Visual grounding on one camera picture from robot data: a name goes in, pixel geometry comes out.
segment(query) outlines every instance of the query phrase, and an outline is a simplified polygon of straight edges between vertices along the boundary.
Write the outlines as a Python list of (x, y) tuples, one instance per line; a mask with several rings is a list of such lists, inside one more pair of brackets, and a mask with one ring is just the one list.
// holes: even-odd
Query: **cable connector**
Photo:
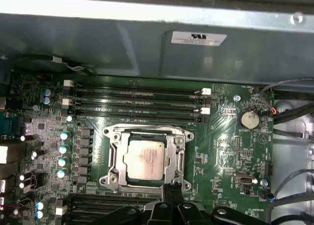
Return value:
[(276, 197), (269, 190), (258, 191), (258, 196), (263, 200), (269, 199), (270, 201), (275, 201)]

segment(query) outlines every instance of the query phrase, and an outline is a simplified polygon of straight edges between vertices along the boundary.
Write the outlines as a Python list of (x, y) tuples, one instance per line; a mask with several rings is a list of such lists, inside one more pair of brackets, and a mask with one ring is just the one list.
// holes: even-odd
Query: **silver metal frame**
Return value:
[(194, 139), (192, 132), (170, 125), (132, 125), (118, 124), (104, 129), (103, 134), (110, 139), (108, 174), (100, 177), (101, 186), (120, 192), (138, 192), (160, 194), (160, 187), (134, 186), (126, 179), (127, 165), (123, 156), (128, 153), (131, 134), (150, 134), (164, 136), (167, 141), (166, 154), (170, 164), (165, 166), (165, 183), (179, 182), (182, 191), (192, 188), (190, 182), (184, 180), (185, 143)]

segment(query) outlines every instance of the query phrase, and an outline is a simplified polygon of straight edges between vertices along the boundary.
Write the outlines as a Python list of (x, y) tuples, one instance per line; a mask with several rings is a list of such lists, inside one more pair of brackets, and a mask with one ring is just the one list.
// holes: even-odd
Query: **mounting screw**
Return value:
[(186, 209), (190, 209), (190, 208), (192, 208), (192, 205), (191, 204), (184, 204), (183, 207)]
[(111, 181), (112, 183), (116, 183), (116, 182), (118, 181), (117, 176), (116, 176), (116, 175), (110, 176), (110, 181)]
[(300, 25), (304, 23), (304, 15), (301, 12), (296, 12), (290, 17), (290, 22), (294, 25)]
[(127, 214), (135, 214), (136, 213), (136, 209), (130, 209)]
[(218, 214), (226, 214), (227, 211), (225, 209), (218, 209), (217, 210)]
[(176, 138), (176, 143), (177, 143), (177, 144), (183, 143), (183, 138), (182, 138), (182, 137), (177, 137), (177, 138)]
[(161, 204), (159, 207), (162, 208), (162, 209), (165, 209), (165, 208), (168, 207), (168, 205), (167, 204)]
[(120, 140), (120, 135), (119, 135), (118, 133), (116, 133), (116, 134), (114, 134), (114, 135), (112, 136), (112, 139), (113, 139), (114, 141), (119, 141), (119, 140)]
[(266, 179), (261, 180), (261, 186), (262, 187), (267, 187), (268, 186), (268, 181)]
[(241, 101), (241, 97), (239, 95), (234, 95), (234, 101)]

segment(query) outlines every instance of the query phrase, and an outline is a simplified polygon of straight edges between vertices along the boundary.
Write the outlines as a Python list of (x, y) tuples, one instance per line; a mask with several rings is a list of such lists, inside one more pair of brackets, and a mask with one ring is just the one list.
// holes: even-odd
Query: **capacitor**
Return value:
[(41, 219), (41, 218), (43, 218), (43, 217), (44, 217), (44, 213), (43, 213), (42, 211), (37, 211), (37, 212), (35, 213), (35, 218)]
[(66, 153), (69, 149), (70, 149), (69, 145), (62, 145), (62, 146), (59, 147), (59, 152), (60, 152), (61, 154), (64, 154), (64, 153)]
[(20, 186), (21, 189), (23, 189), (23, 188), (29, 186), (30, 184), (31, 184), (31, 180), (28, 179), (28, 180), (25, 180), (25, 181), (21, 182), (19, 186)]
[(48, 97), (44, 97), (43, 98), (43, 104), (45, 104), (45, 105), (52, 105), (53, 104), (53, 100), (48, 98)]
[(34, 138), (34, 136), (33, 135), (22, 135), (21, 137), (20, 137), (20, 140), (22, 141), (22, 142), (24, 142), (24, 141), (32, 141), (32, 140), (34, 140), (35, 138)]
[(66, 121), (67, 122), (71, 122), (73, 120), (73, 117), (72, 116), (67, 116), (67, 118), (66, 118)]
[(59, 170), (59, 171), (57, 172), (57, 177), (58, 177), (58, 178), (64, 178), (64, 176), (67, 175), (68, 172), (69, 172), (68, 169), (63, 168), (62, 170)]
[(242, 128), (254, 129), (260, 124), (260, 117), (253, 110), (246, 110), (240, 113), (238, 123)]
[(37, 150), (37, 151), (33, 151), (31, 153), (31, 156), (34, 157), (34, 158), (37, 158), (41, 155), (44, 155), (46, 152), (44, 150)]
[(68, 163), (69, 163), (69, 158), (68, 157), (63, 157), (62, 159), (58, 160), (58, 165), (61, 166), (61, 167), (65, 166)]
[(39, 106), (38, 105), (34, 105), (32, 109), (33, 109), (33, 111), (39, 111)]
[(46, 97), (52, 97), (54, 95), (54, 92), (51, 91), (50, 89), (44, 89), (43, 95)]
[(38, 209), (38, 210), (42, 210), (42, 209), (44, 209), (44, 208), (46, 208), (47, 207), (47, 204), (48, 204), (48, 202), (46, 201), (46, 200), (41, 200), (40, 202), (38, 202), (37, 204), (36, 204), (36, 209)]
[(60, 138), (62, 139), (62, 140), (66, 140), (66, 139), (68, 139), (68, 138), (70, 138), (71, 137), (71, 133), (70, 132), (62, 132), (61, 134), (60, 134)]
[(29, 179), (32, 175), (33, 175), (33, 172), (28, 172), (28, 173), (25, 173), (25, 174), (23, 174), (23, 175), (20, 175), (20, 181), (27, 180), (27, 179)]

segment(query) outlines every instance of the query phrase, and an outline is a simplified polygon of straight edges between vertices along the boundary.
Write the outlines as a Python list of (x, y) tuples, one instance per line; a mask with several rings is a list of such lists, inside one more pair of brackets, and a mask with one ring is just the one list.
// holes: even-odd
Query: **chip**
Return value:
[(51, 185), (51, 189), (54, 190), (54, 191), (59, 190), (59, 184), (53, 183), (53, 184)]
[(87, 167), (87, 166), (79, 166), (79, 168), (78, 168), (78, 173), (79, 174), (85, 175), (88, 172), (89, 172), (89, 167)]
[(164, 171), (163, 142), (130, 141), (128, 153), (124, 155), (128, 177), (140, 180), (162, 180)]
[(90, 158), (89, 157), (81, 157), (78, 161), (78, 163), (80, 165), (88, 165), (90, 162)]
[(90, 153), (92, 152), (92, 149), (91, 148), (81, 148), (79, 150), (79, 153), (81, 155), (89, 155)]
[(82, 146), (89, 146), (89, 145), (91, 145), (93, 143), (93, 139), (92, 138), (82, 138), (81, 140), (80, 140), (80, 144), (82, 145)]
[(44, 129), (44, 128), (45, 128), (45, 124), (43, 123), (38, 124), (38, 129)]
[(78, 183), (87, 183), (88, 179), (88, 176), (78, 176)]
[(42, 170), (44, 168), (44, 165), (43, 164), (37, 164), (37, 169), (38, 170)]
[(50, 148), (51, 149), (58, 149), (58, 144), (57, 143), (51, 143)]

